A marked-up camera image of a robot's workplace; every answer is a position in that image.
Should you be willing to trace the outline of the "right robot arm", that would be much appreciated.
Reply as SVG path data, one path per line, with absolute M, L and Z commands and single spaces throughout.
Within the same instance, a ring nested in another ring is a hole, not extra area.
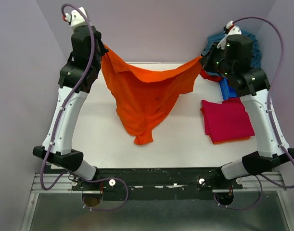
M 294 162 L 294 148 L 282 135 L 271 100 L 265 71 L 251 67 L 253 42 L 245 35 L 227 35 L 213 44 L 200 63 L 203 70 L 221 74 L 234 88 L 249 115 L 257 151 L 220 168 L 227 180 L 258 175 L 286 162 Z

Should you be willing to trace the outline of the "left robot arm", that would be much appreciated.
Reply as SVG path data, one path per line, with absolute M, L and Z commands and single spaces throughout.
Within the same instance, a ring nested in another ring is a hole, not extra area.
M 101 33 L 94 26 L 78 26 L 71 36 L 72 52 L 60 71 L 58 100 L 49 132 L 33 155 L 62 167 L 86 180 L 96 178 L 97 168 L 72 148 L 77 119 L 101 69 L 102 56 L 108 51 Z

